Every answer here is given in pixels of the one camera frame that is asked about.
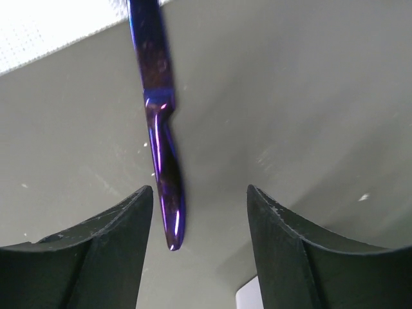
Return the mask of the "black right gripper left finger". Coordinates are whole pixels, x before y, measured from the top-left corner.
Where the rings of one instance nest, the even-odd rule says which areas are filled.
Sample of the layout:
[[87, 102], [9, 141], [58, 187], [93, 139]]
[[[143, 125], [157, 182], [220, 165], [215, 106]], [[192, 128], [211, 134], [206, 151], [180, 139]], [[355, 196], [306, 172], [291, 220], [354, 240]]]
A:
[[135, 308], [153, 190], [42, 240], [1, 247], [1, 308]]

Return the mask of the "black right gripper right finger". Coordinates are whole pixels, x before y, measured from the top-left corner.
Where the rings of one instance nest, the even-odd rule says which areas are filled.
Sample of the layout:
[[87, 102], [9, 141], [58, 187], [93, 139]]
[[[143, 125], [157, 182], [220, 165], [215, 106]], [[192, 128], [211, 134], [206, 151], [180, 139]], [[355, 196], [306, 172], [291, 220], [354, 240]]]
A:
[[265, 308], [410, 308], [411, 248], [321, 227], [249, 185], [247, 212]]

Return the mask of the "white divided plastic container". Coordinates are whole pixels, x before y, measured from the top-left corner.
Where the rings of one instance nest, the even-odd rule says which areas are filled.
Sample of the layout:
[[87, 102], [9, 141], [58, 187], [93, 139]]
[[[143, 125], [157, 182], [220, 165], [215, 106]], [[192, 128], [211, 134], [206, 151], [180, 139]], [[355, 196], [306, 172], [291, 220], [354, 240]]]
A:
[[253, 277], [244, 284], [235, 295], [237, 309], [263, 309], [258, 277]]

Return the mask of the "clear mesh zip pouch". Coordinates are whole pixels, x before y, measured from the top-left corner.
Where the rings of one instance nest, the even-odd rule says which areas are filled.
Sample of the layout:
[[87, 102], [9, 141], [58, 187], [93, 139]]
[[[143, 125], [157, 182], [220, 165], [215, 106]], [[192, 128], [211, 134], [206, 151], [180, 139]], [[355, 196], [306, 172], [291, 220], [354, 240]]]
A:
[[125, 21], [127, 1], [1, 0], [1, 74]]

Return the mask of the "dark blue table knife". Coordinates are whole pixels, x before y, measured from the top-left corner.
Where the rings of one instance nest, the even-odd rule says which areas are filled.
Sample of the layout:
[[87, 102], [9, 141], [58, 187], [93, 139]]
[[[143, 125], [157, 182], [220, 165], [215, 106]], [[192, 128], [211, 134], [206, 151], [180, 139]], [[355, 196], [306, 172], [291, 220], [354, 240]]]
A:
[[183, 178], [170, 127], [175, 89], [167, 32], [158, 1], [128, 1], [127, 8], [165, 238], [169, 250], [176, 251], [184, 239], [186, 209]]

